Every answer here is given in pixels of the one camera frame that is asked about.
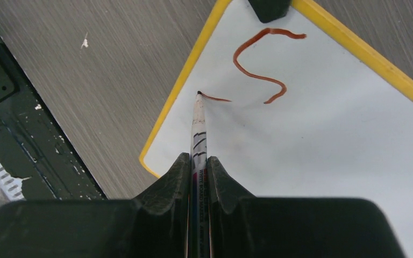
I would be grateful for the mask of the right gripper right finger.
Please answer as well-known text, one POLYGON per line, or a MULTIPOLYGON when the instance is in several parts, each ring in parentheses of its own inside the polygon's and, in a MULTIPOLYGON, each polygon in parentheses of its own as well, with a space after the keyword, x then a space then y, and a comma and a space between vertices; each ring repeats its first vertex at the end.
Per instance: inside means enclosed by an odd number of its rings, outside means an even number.
POLYGON ((404 257, 369 200, 256 197, 217 157, 206 167, 213 257, 404 257))

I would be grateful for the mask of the white red whiteboard marker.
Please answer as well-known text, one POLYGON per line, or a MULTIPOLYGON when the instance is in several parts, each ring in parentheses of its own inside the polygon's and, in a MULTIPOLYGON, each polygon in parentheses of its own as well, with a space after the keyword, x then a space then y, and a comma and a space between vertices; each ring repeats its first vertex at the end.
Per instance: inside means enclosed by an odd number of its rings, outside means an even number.
POLYGON ((207 128, 203 95, 196 95, 191 126, 190 196, 187 257, 210 257, 207 128))

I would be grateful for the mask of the yellow framed whiteboard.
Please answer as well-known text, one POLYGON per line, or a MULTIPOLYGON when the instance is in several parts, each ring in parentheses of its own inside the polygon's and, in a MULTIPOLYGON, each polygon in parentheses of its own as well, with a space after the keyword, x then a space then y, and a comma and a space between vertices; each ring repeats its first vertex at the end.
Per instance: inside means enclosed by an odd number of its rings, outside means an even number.
POLYGON ((209 155, 258 196, 359 197, 413 257, 413 80, 313 1, 218 1, 141 151, 162 176, 204 101, 209 155))

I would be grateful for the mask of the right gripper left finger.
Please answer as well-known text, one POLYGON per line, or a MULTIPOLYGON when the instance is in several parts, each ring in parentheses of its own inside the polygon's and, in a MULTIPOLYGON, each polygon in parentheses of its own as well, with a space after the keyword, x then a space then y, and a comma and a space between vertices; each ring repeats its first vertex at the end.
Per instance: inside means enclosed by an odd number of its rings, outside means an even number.
POLYGON ((0 257, 185 257, 190 156, 132 199, 0 207, 0 257))

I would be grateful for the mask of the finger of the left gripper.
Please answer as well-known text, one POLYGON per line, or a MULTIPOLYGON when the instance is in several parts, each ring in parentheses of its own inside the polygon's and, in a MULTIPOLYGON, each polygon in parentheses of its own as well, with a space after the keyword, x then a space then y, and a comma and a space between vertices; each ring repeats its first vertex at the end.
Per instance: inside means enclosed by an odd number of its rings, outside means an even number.
POLYGON ((248 0, 261 23, 270 23, 287 15, 292 0, 248 0))

